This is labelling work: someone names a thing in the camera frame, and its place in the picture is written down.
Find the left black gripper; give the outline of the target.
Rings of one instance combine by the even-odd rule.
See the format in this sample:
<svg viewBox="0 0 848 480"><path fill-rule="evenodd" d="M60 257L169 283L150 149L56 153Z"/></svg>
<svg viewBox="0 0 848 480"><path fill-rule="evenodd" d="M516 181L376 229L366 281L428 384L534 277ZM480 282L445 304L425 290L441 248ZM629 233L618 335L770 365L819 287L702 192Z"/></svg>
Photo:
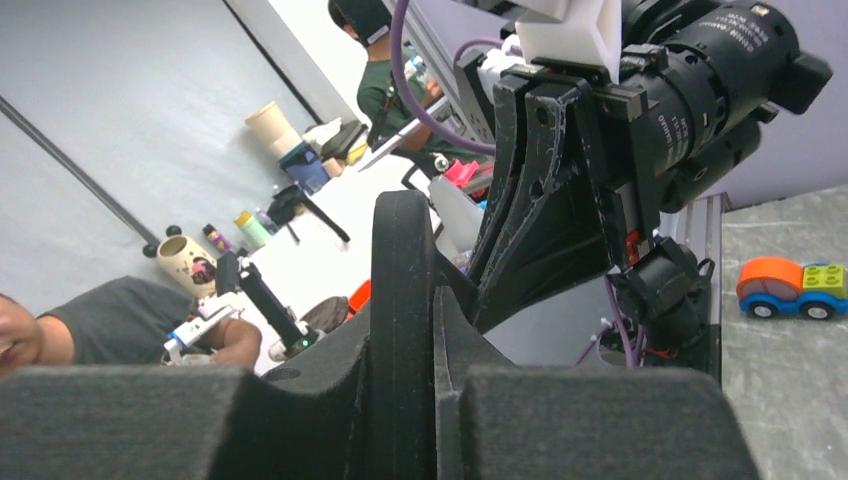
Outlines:
<svg viewBox="0 0 848 480"><path fill-rule="evenodd" d="M496 84L494 176L470 268L478 331L652 248L649 111L643 86L598 72L512 73Z"/></svg>

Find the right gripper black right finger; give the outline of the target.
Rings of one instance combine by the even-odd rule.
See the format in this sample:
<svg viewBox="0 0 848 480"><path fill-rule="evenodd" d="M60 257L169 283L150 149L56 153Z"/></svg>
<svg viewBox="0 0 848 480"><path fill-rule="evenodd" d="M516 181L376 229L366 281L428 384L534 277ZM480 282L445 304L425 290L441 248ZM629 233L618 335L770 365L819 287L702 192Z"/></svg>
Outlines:
<svg viewBox="0 0 848 480"><path fill-rule="evenodd" d="M440 479L756 479L709 376L674 368L517 367L433 300Z"/></svg>

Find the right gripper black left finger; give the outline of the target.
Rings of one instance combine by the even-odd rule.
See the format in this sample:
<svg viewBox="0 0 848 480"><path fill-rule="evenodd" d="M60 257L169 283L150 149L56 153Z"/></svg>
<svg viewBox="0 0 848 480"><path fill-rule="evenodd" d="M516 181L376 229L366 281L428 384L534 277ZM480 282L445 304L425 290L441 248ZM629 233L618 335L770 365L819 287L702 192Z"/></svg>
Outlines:
<svg viewBox="0 0 848 480"><path fill-rule="evenodd" d="M31 367L1 384L5 479L350 479L369 319L267 378L239 368Z"/></svg>

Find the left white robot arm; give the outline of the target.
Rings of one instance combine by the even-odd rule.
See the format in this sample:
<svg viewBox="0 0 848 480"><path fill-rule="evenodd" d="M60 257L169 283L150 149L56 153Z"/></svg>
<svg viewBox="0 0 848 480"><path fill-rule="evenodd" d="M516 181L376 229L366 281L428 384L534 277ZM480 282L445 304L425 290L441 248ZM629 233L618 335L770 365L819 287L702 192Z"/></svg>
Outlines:
<svg viewBox="0 0 848 480"><path fill-rule="evenodd" d="M493 87L494 176L464 312L487 332L598 277L635 325L629 366L719 377L714 264L660 217L759 146L830 80L762 1L516 1L521 63Z"/></svg>

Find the seated person grey shirt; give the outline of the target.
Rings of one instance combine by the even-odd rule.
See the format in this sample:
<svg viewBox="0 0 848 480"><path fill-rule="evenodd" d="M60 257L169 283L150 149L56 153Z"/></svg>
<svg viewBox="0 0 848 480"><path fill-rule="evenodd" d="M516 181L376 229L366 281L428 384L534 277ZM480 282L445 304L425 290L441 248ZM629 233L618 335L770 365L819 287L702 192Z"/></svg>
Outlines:
<svg viewBox="0 0 848 480"><path fill-rule="evenodd" d="M1 376L30 366L160 365L168 334L192 314L186 295L124 276L38 316L1 295Z"/></svg>

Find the standing person green shirt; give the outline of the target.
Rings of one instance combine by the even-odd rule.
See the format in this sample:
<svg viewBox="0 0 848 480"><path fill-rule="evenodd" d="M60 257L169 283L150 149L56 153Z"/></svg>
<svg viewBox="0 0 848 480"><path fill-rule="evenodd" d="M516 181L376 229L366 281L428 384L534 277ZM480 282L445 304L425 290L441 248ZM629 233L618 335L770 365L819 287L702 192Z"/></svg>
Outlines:
<svg viewBox="0 0 848 480"><path fill-rule="evenodd" d="M398 134L413 119L413 114L397 93L392 72L391 14L382 1L330 1L332 21L366 51L367 61L357 88L356 101L371 121L379 140ZM405 136L398 153L441 154L462 163L478 161L480 156L451 144L426 126Z"/></svg>

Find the beige panda ear mug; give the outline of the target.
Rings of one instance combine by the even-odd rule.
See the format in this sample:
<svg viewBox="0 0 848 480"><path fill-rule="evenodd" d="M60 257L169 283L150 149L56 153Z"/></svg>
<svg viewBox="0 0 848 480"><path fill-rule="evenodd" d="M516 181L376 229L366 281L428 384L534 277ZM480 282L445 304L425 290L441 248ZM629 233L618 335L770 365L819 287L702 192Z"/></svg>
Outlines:
<svg viewBox="0 0 848 480"><path fill-rule="evenodd" d="M216 294L217 261L177 225L166 228L165 238L142 248L161 269L195 298Z"/></svg>

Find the black handheld controller device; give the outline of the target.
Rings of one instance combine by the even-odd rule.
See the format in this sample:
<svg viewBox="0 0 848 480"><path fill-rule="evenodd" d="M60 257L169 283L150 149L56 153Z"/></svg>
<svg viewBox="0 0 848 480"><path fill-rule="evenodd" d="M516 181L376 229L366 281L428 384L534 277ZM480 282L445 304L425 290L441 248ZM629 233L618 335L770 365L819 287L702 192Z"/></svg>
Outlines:
<svg viewBox="0 0 848 480"><path fill-rule="evenodd" d="M189 319L169 333L164 343L165 363L175 366L190 364L184 351L222 321L240 318L246 309L245 299L280 337L269 349L273 361L285 362L326 336L324 331L295 319L272 293L251 260L226 253L218 260L213 293L196 299Z"/></svg>

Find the colourful toy car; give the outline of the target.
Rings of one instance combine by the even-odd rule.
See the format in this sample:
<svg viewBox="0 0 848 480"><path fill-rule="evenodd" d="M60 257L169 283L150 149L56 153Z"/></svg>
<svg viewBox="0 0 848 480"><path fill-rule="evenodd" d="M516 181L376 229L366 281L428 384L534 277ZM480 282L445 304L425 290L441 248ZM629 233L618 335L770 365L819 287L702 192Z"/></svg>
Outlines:
<svg viewBox="0 0 848 480"><path fill-rule="evenodd" d="M735 293L740 310L759 319L830 320L847 313L847 267L758 257L741 266Z"/></svg>

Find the blue container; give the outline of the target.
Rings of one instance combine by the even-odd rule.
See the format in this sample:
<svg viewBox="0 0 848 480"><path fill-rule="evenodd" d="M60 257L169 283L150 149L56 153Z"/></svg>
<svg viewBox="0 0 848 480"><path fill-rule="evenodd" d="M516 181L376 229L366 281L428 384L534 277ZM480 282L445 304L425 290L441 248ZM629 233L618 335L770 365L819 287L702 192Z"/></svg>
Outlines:
<svg viewBox="0 0 848 480"><path fill-rule="evenodd" d="M306 142L284 155L279 160L279 167L307 195L319 192L330 181L322 157Z"/></svg>

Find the green yellow bottle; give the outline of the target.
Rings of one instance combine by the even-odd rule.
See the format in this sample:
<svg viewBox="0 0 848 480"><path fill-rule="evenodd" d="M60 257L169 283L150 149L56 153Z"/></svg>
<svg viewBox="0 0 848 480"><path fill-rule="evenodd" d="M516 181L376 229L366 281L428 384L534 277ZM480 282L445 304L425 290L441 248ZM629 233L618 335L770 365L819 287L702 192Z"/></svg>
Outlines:
<svg viewBox="0 0 848 480"><path fill-rule="evenodd" d="M242 211L234 220L244 237L256 248L262 248L273 238L272 234L250 212Z"/></svg>

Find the beige paper roll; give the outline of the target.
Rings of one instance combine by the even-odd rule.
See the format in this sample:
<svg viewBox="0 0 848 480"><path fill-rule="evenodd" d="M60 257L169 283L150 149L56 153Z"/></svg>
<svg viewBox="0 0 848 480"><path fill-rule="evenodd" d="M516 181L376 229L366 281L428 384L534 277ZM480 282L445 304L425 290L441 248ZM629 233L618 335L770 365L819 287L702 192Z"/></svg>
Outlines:
<svg viewBox="0 0 848 480"><path fill-rule="evenodd" d="M303 143L300 134L275 101L253 112L244 123L277 160L284 158Z"/></svg>

